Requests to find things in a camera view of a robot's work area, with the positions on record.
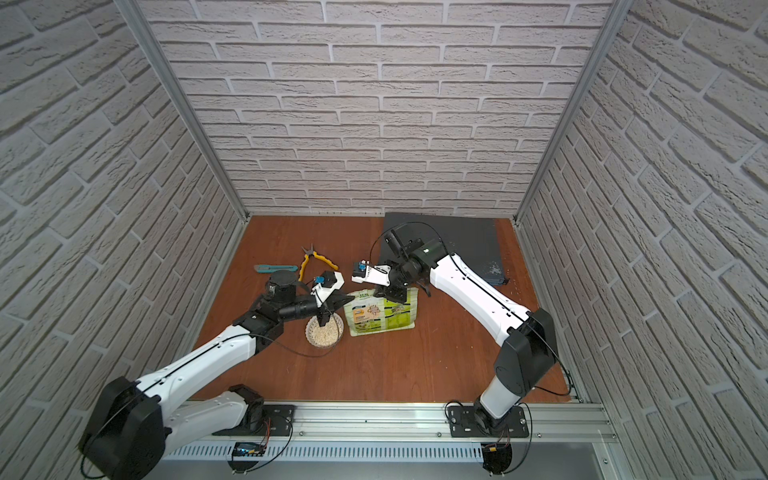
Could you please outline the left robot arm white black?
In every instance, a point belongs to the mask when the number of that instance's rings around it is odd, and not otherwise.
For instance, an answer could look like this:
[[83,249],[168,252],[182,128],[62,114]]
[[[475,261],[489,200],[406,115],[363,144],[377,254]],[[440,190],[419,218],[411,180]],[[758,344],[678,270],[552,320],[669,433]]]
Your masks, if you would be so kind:
[[268,437],[288,419],[265,413],[263,398],[235,385],[206,401],[187,400],[213,380],[278,342],[286,323],[327,324],[352,301],[343,275],[324,272],[313,285],[278,270],[249,310],[181,359],[136,380],[121,376],[101,391],[78,444],[99,478],[142,479],[176,449],[212,434]]

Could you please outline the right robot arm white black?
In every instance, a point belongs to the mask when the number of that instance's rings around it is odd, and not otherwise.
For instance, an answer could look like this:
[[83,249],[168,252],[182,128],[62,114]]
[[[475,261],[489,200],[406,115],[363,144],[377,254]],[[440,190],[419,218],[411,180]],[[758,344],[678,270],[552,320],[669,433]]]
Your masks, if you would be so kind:
[[536,311],[503,295],[451,253],[441,238],[401,241],[397,230],[383,234],[395,259],[390,262],[385,297],[395,290],[429,283],[450,296],[490,334],[500,347],[494,376],[475,402],[477,421],[486,429],[501,423],[559,359],[554,322],[544,309]]

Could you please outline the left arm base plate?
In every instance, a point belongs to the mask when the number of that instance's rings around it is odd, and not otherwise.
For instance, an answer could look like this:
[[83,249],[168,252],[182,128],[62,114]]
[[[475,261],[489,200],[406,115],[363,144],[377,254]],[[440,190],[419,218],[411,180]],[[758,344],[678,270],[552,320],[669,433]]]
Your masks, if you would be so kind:
[[266,404],[251,407],[241,422],[243,435],[288,437],[296,406],[292,404]]

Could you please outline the green oats bag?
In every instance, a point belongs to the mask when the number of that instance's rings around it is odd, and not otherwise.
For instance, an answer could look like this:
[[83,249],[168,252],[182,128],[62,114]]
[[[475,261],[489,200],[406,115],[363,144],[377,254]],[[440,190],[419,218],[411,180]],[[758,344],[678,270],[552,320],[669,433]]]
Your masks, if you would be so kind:
[[418,290],[408,289],[404,304],[375,297],[374,291],[353,293],[354,300],[344,306],[344,316],[353,337],[415,327],[418,312]]

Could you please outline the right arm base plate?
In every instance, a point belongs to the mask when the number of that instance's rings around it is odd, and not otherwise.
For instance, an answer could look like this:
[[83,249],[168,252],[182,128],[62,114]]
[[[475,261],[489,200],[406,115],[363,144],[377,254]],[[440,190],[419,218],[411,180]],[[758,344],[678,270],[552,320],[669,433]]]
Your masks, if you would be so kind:
[[513,406],[502,418],[495,419],[477,405],[450,402],[444,407],[450,435],[453,438],[521,439],[530,436],[525,411]]

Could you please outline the white lattice breakfast bowl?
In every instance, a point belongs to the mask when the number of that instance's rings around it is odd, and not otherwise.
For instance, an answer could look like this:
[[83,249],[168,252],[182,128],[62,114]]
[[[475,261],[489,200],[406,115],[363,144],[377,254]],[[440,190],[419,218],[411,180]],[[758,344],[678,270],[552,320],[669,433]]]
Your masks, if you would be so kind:
[[305,336],[308,342],[321,349],[333,348],[343,337],[344,321],[334,313],[324,326],[316,316],[308,321],[305,328]]

